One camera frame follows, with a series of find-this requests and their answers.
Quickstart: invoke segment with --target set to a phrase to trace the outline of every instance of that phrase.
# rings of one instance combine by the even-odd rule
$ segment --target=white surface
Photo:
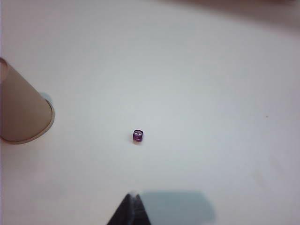
[[[297,26],[155,0],[3,0],[2,17],[2,57],[56,110],[1,145],[3,225],[105,224],[132,190],[203,195],[211,224],[299,224]]]

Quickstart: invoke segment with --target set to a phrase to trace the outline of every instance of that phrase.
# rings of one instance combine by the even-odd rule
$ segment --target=black object
[[[107,225],[151,225],[139,195],[127,194]]]

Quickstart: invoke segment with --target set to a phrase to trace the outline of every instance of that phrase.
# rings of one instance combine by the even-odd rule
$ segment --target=purple die
[[[135,142],[141,142],[142,139],[143,139],[143,132],[142,132],[141,130],[135,130],[135,131],[133,132],[132,139],[133,139]]]

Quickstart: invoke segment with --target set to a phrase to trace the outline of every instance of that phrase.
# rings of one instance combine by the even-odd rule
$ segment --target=cardboard tube
[[[51,127],[54,109],[4,59],[0,63],[0,136],[12,144],[30,142]]]

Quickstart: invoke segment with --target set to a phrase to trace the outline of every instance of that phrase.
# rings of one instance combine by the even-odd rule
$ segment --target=white table
[[[131,191],[155,225],[299,224],[299,22],[157,0],[1,7],[2,57],[56,111],[42,137],[1,144],[3,225],[105,225]]]

